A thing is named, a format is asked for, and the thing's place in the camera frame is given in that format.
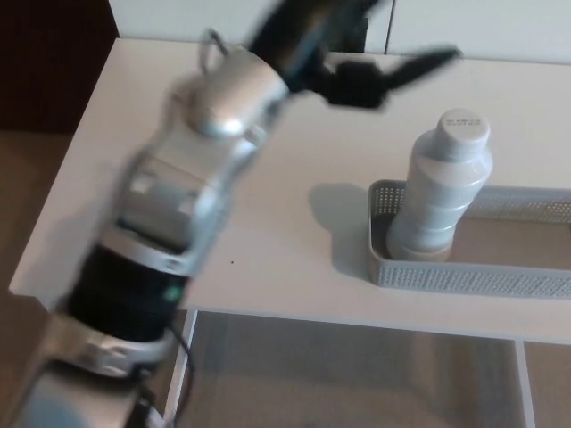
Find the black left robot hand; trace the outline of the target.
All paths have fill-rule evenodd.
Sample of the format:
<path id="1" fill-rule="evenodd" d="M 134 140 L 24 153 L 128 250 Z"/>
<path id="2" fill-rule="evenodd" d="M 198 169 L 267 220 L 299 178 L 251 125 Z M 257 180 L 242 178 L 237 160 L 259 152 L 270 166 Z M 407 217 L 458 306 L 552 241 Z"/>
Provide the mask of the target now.
<path id="1" fill-rule="evenodd" d="M 380 1 L 282 1 L 255 33 L 247 50 L 265 61 L 292 94 L 311 91 L 329 104 L 376 110 L 392 91 L 461 56 L 455 47 L 424 51 L 389 71 L 373 62 L 346 60 L 333 69 L 326 56 L 354 35 Z"/>

